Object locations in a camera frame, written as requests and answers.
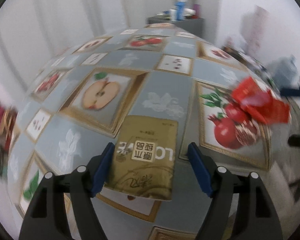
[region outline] red package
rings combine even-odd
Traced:
[[[243,80],[232,91],[231,97],[257,122],[288,123],[290,106],[274,98],[270,90],[263,91],[252,77]]]

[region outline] pomegranate picture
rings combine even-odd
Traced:
[[[49,90],[55,84],[58,78],[59,78],[59,74],[55,73],[47,81],[42,82],[40,87],[37,89],[37,92],[44,92]]]
[[[218,49],[218,50],[212,49],[211,52],[212,52],[215,56],[221,57],[221,58],[223,58],[223,59],[230,59],[230,58],[231,58],[231,56],[230,56],[228,53],[224,52],[224,51],[221,50],[221,49]]]
[[[224,107],[224,110],[226,112],[226,115],[237,123],[248,122],[251,120],[251,116],[244,112],[235,102],[231,102],[226,105],[226,107]]]
[[[200,97],[205,99],[205,106],[221,110],[208,116],[208,120],[215,125],[213,133],[219,145],[237,150],[257,143],[260,138],[258,125],[228,94],[215,89],[214,92],[202,94]]]
[[[229,149],[239,149],[242,147],[242,144],[237,139],[236,126],[233,120],[230,118],[218,119],[215,115],[209,116],[208,120],[213,121],[216,125],[214,128],[214,137],[221,146]]]
[[[259,139],[258,128],[251,122],[236,126],[235,136],[243,146],[254,145]]]

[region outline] white screw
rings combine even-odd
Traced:
[[[227,169],[225,167],[220,166],[220,167],[218,167],[218,171],[220,173],[226,173]]]
[[[259,178],[259,175],[256,172],[252,172],[251,177],[253,177],[254,179],[257,179],[257,178]]]
[[[79,166],[78,168],[77,168],[77,171],[78,172],[85,172],[86,171],[86,166]]]
[[[53,175],[52,172],[47,172],[44,177],[46,179],[50,179],[50,178],[52,178],[52,175]]]

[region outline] blue object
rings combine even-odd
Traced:
[[[186,6],[186,1],[185,0],[179,0],[176,2],[176,8],[177,8],[177,21],[184,20],[183,17],[183,10]]]
[[[279,90],[283,87],[289,87],[298,74],[295,60],[295,57],[291,55],[291,57],[279,58],[266,66],[268,73]]]
[[[300,89],[282,88],[280,90],[280,96],[282,96],[282,97],[300,97]]]
[[[110,147],[108,148],[108,151],[106,152],[103,159],[101,160],[96,173],[93,176],[93,184],[91,189],[91,193],[93,196],[99,193],[103,188],[103,185],[106,181],[106,177],[108,175],[108,171],[111,165],[114,148],[115,148],[114,144],[111,143]]]
[[[188,146],[188,158],[191,163],[192,169],[201,190],[211,197],[213,189],[211,187],[211,176],[207,168],[204,166],[202,159],[200,158],[201,152],[198,152],[192,144]]]

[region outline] bottle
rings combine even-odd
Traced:
[[[170,21],[175,22],[177,20],[177,10],[170,9]]]

